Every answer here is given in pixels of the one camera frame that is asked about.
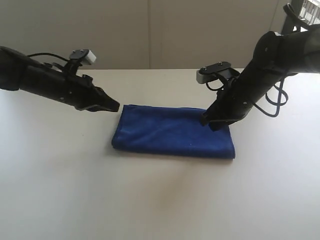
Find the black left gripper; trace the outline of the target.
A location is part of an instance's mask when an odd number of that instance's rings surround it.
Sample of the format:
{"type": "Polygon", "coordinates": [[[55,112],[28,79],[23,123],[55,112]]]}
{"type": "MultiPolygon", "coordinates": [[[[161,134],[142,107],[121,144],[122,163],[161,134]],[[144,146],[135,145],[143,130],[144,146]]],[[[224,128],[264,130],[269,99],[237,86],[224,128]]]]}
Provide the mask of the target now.
{"type": "Polygon", "coordinates": [[[120,103],[104,90],[93,84],[88,75],[66,75],[62,73],[57,80],[57,101],[73,106],[78,111],[118,112],[120,103]]]}

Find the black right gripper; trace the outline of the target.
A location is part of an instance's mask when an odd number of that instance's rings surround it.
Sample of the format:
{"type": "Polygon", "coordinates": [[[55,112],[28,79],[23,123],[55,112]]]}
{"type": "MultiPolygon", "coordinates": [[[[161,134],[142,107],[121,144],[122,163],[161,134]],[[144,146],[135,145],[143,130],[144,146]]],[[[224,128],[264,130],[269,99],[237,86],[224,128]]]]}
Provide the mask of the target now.
{"type": "Polygon", "coordinates": [[[240,74],[226,78],[215,77],[222,87],[217,90],[216,100],[201,114],[201,125],[209,125],[212,131],[242,120],[258,101],[258,77],[256,74],[240,74]]]}

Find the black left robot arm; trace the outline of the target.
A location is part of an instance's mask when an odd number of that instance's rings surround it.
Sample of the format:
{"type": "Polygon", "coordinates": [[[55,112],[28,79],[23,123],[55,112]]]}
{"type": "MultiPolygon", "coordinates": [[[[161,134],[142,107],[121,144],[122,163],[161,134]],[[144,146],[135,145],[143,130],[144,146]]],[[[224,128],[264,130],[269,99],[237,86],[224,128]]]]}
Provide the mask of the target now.
{"type": "Polygon", "coordinates": [[[77,71],[92,65],[96,56],[90,49],[74,50],[65,65],[39,62],[36,54],[25,55],[14,49],[0,48],[0,88],[22,90],[74,107],[78,111],[117,112],[120,103],[93,84],[93,78],[77,71]]]}

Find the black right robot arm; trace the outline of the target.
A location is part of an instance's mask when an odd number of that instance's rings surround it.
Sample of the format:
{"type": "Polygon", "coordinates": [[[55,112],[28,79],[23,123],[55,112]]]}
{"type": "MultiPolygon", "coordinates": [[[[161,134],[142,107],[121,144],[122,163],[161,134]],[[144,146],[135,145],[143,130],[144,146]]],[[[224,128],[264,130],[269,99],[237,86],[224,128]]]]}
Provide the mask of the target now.
{"type": "Polygon", "coordinates": [[[255,107],[275,118],[289,98],[284,80],[300,73],[320,72],[320,26],[281,35],[273,31],[257,42],[252,60],[242,72],[227,61],[202,67],[196,73],[199,84],[219,80],[216,100],[202,114],[200,122],[213,131],[241,121],[255,107]]]}

